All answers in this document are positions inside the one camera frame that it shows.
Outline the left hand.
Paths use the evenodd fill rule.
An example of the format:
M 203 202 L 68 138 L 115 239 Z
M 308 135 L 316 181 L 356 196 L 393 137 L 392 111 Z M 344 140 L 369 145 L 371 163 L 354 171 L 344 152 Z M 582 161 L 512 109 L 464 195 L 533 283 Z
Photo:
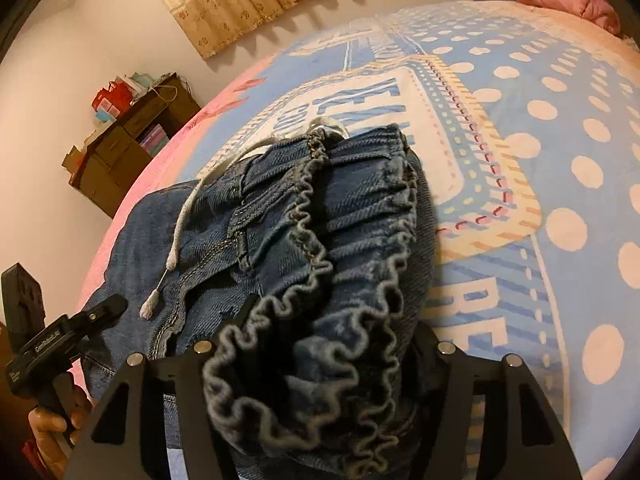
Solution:
M 82 428 L 92 412 L 93 405 L 83 388 L 73 386 L 73 395 L 74 409 L 70 414 L 70 422 L 74 430 L 70 434 L 70 440 L 76 444 L 81 436 Z M 62 479 L 68 458 L 58 443 L 58 436 L 64 436 L 67 428 L 65 419 L 44 406 L 37 405 L 29 412 L 28 422 L 43 463 L 55 479 Z

